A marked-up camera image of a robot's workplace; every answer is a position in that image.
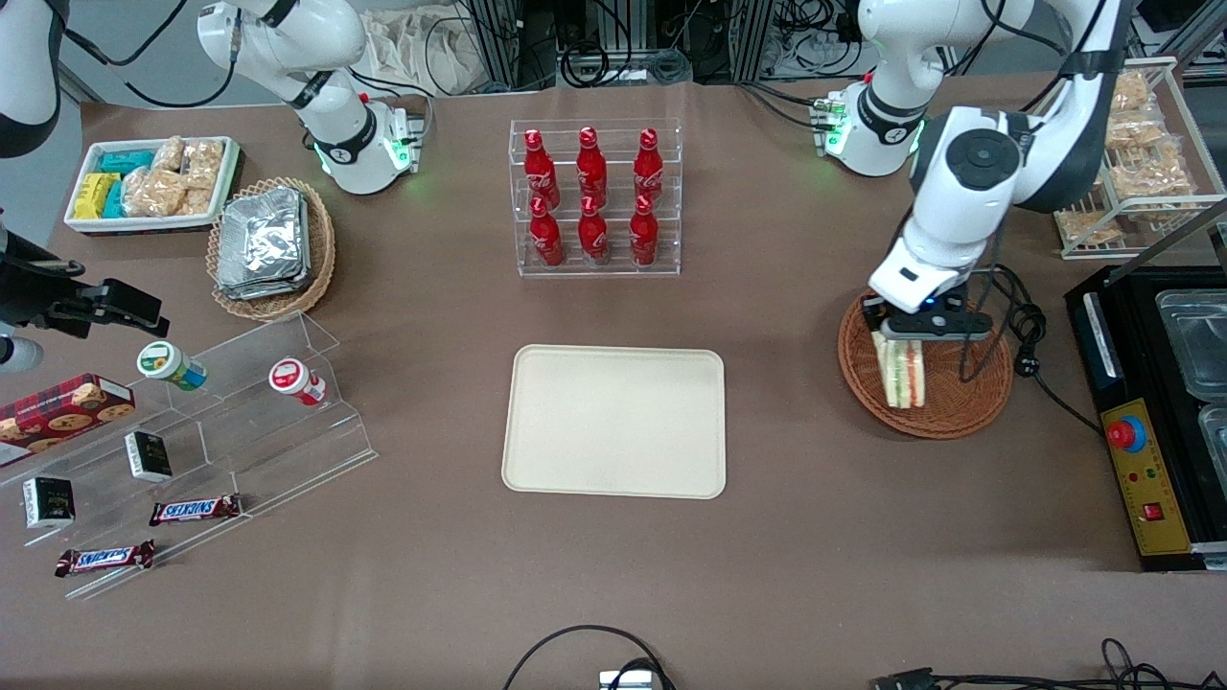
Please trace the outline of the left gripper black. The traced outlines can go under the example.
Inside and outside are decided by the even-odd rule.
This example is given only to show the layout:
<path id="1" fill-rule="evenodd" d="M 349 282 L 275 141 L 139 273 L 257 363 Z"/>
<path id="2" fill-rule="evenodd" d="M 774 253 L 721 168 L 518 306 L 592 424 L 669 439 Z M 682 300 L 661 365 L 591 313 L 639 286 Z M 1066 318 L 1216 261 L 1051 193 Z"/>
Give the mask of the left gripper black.
<path id="1" fill-rule="evenodd" d="M 899 309 L 881 293 L 863 298 L 863 319 L 869 331 L 880 334 L 964 334 L 971 333 L 967 289 L 948 289 L 925 298 L 917 311 Z"/>

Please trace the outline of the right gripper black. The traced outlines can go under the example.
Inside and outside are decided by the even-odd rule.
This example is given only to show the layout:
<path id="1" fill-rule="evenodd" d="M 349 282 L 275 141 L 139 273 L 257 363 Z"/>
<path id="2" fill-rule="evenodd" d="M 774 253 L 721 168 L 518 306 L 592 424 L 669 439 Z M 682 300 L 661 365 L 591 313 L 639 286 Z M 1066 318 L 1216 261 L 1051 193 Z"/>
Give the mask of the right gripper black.
<path id="1" fill-rule="evenodd" d="M 4 327 L 90 336 L 93 316 L 97 324 L 134 328 L 155 339 L 171 333 L 171 319 L 161 314 L 163 302 L 153 293 L 117 279 L 96 287 L 71 280 L 86 273 L 83 264 L 63 262 L 12 231 L 4 230 L 1 236 L 2 264 L 26 271 L 1 276 Z"/>

